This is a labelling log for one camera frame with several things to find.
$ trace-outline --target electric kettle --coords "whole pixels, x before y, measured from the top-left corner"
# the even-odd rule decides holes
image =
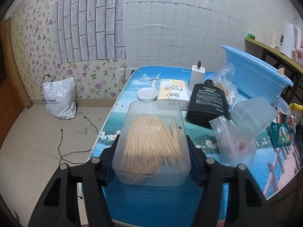
[[[296,54],[300,52],[300,46],[301,46],[300,28],[290,24],[289,22],[283,21],[279,51],[294,60]]]

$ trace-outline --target metal screw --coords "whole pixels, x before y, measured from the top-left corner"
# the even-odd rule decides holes
[[[238,167],[239,167],[239,169],[242,170],[242,171],[246,170],[246,165],[239,164]]]
[[[99,161],[100,161],[99,157],[94,157],[91,159],[91,162],[93,162],[94,164],[98,163]]]
[[[67,168],[67,164],[61,164],[61,165],[60,165],[60,169],[61,169],[61,170],[65,170],[66,168]]]
[[[215,163],[215,160],[213,158],[207,158],[206,162],[209,164],[213,164],[213,163]]]

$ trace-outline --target blue table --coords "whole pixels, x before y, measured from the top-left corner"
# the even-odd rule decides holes
[[[156,78],[159,73],[160,79],[180,79],[188,82],[191,70],[168,66],[145,66],[137,69],[108,115],[89,159],[99,156],[104,148],[112,145],[116,136],[121,132],[129,105],[137,100],[136,92],[140,88],[151,87],[152,81],[149,79]],[[206,72],[205,79],[210,74],[211,72]],[[156,88],[159,88],[159,82],[156,83]],[[247,98],[249,97],[240,93],[236,102]],[[212,130],[195,126],[186,121],[184,121],[184,127],[186,134],[190,136],[196,147],[203,149],[208,157],[213,157],[221,162],[216,138]],[[284,162],[287,157],[283,156],[282,151],[274,151],[265,130],[257,137],[256,144],[258,150],[251,172],[260,188],[264,190],[266,185],[271,186],[267,162],[274,163],[275,156],[279,156],[281,161]],[[274,173],[279,181],[281,176],[279,165],[275,168]],[[199,188],[190,176],[187,177],[183,185],[178,187],[127,185],[121,183],[116,176],[108,187],[103,188],[103,191],[110,215],[114,221],[147,227],[184,227],[190,226],[193,220],[202,188]],[[275,191],[277,189],[273,190],[269,187],[266,196],[273,195]],[[225,218],[228,185],[224,186],[222,195],[219,221]]]

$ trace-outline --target floral wallpaper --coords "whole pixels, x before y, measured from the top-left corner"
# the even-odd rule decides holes
[[[117,69],[125,60],[57,64],[52,41],[52,5],[57,0],[22,0],[11,16],[11,35],[17,68],[30,99],[42,99],[42,78],[74,77],[78,98],[116,98],[120,92]]]

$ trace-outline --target black bottle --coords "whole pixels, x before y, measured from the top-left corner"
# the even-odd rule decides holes
[[[191,94],[186,121],[211,129],[209,121],[224,115],[228,120],[228,104],[224,91],[214,86],[210,79],[194,85]]]

